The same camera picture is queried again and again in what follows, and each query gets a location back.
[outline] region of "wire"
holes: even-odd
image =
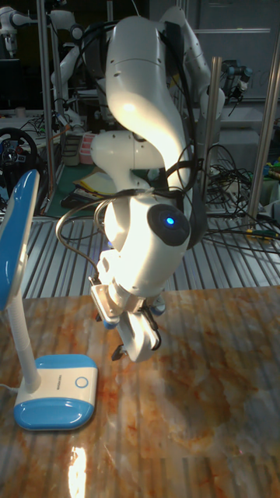
[[[140,14],[139,14],[139,12],[138,12],[138,9],[137,9],[137,7],[136,7],[135,1],[134,1],[134,0],[131,0],[131,1],[132,1],[133,5],[134,5],[134,8],[135,8],[136,13],[137,13],[137,16],[140,16]]]
[[[62,237],[62,239],[67,240],[69,242],[70,240],[75,241],[75,240],[89,239],[90,237],[94,237],[94,235],[98,235],[98,233],[100,233],[100,232],[97,230],[97,232],[94,232],[93,234],[85,235],[84,237],[76,237],[76,238],[66,237],[65,235],[62,235],[62,233],[61,233],[61,237]]]
[[[10,386],[7,386],[6,384],[0,384],[0,388],[6,388],[9,389],[11,394],[19,392],[18,388],[11,388]]]
[[[92,205],[98,205],[100,201],[95,201],[95,202],[90,202],[88,204],[79,206],[78,208],[73,208],[70,211],[66,212],[57,222],[56,227],[55,227],[55,234],[58,238],[58,240],[67,248],[70,249],[70,251],[74,251],[76,254],[79,256],[82,256],[85,258],[93,267],[95,270],[95,277],[98,277],[98,270],[96,263],[85,253],[81,252],[79,249],[76,249],[75,247],[67,244],[65,241],[64,237],[61,236],[62,228],[65,225],[66,221],[74,214],[76,214],[78,211],[81,211],[82,209],[89,208]]]
[[[196,178],[198,175],[198,148],[197,148],[197,141],[196,141],[194,112],[193,112],[193,108],[191,105],[191,95],[190,95],[190,91],[188,88],[187,78],[186,78],[186,75],[184,72],[184,67],[182,65],[182,62],[181,62],[178,54],[174,50],[173,45],[170,43],[168,38],[163,33],[159,33],[159,35],[160,35],[161,41],[167,46],[167,48],[169,49],[169,51],[170,51],[171,55],[173,56],[173,59],[176,63],[176,66],[177,66],[177,69],[179,72],[180,81],[181,81],[181,84],[182,84],[182,87],[184,90],[184,97],[186,100],[187,110],[188,110],[188,114],[189,114],[189,120],[190,120],[190,125],[191,125],[191,134],[192,134],[191,139],[193,141],[193,146],[194,146],[194,155],[193,155],[194,168],[191,168],[191,174],[190,174],[189,181],[184,188],[184,191],[188,191],[193,187],[194,182],[196,181]]]
[[[252,252],[264,252],[264,253],[269,253],[269,254],[277,254],[280,256],[280,251],[268,251],[267,249],[254,249],[252,247],[242,247],[242,246],[235,246],[232,244],[228,244],[227,242],[223,240],[215,240],[215,239],[208,239],[207,237],[203,237],[203,240],[206,240],[207,242],[212,242],[214,244],[221,244],[227,247],[232,247],[234,249],[242,249],[243,251],[252,251]]]
[[[111,202],[111,199],[105,199],[105,201],[102,201],[96,208],[94,212],[94,223],[96,224],[98,230],[102,230],[104,232],[103,224],[100,223],[99,221],[99,215],[101,211],[108,206],[108,204]]]

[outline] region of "metal pole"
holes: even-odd
[[[219,82],[222,68],[222,57],[212,58],[212,70],[209,87],[208,109],[206,117],[206,132],[205,132],[205,146],[204,146],[204,167],[201,172],[201,198],[206,201],[206,194],[208,188],[208,174],[211,164],[212,151],[210,147],[213,145],[215,134],[215,121],[217,115],[217,105],[219,96]]]
[[[113,0],[107,0],[107,21],[113,21]]]
[[[58,28],[53,24],[54,24],[54,20],[52,20],[50,28],[51,28],[51,46],[52,46],[52,53],[53,53],[53,58],[54,58],[54,84],[55,84],[55,89],[56,89],[56,97],[55,98],[57,101],[58,112],[62,116],[64,116],[63,100],[62,100],[61,70],[60,70],[60,60],[59,60],[59,53],[58,53],[58,37],[54,31],[54,28],[55,28],[56,33],[57,33]]]
[[[264,116],[261,126],[260,140],[257,148],[256,166],[254,169],[254,176],[252,188],[250,192],[250,199],[248,203],[248,220],[251,223],[251,218],[256,218],[257,208],[261,196],[261,185],[263,181],[263,169],[268,160],[268,150],[271,141],[273,123],[275,119],[275,112],[277,107],[278,95],[280,84],[280,27],[275,42],[274,54],[272,57],[271,71],[268,81],[268,92],[264,106]]]
[[[49,181],[54,185],[55,169],[54,169],[54,145],[50,142],[52,137],[51,130],[51,83],[49,57],[47,48],[47,18],[44,9],[44,0],[37,0],[37,20],[40,46],[40,68],[43,90],[43,106],[44,106],[44,123],[46,132],[46,147],[47,147],[47,169],[49,173]]]

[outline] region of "desk lamp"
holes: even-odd
[[[0,310],[8,310],[23,371],[14,416],[28,430],[71,430],[93,414],[97,367],[91,358],[79,354],[34,360],[20,284],[38,184],[39,174],[35,170],[20,178],[0,226]]]

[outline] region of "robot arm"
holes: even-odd
[[[17,51],[17,29],[29,26],[30,24],[37,24],[37,19],[21,14],[17,10],[12,9],[12,7],[2,7],[0,9],[0,23],[0,35],[3,35],[6,49],[10,57],[13,58]]]
[[[188,160],[182,121],[166,87],[165,47],[154,23],[131,17],[116,25],[107,53],[106,95],[112,115],[160,152],[166,171]],[[106,141],[104,133],[100,140]],[[110,168],[115,168],[114,151]],[[180,176],[175,170],[166,195],[152,189],[124,193],[104,206],[104,229],[114,249],[101,253],[100,282],[92,282],[91,294],[104,325],[117,327],[123,341],[113,359],[126,352],[132,361],[143,361],[160,345],[152,312],[164,311],[160,293],[191,237],[193,190],[184,197],[184,213],[170,192],[187,189],[190,177],[189,168],[180,169]]]

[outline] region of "marble table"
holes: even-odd
[[[117,331],[89,296],[26,300],[35,357],[86,353],[99,368],[94,417],[30,433],[0,390],[2,498],[279,498],[280,287],[165,294],[163,344],[112,363]],[[0,315],[0,382],[18,359]]]

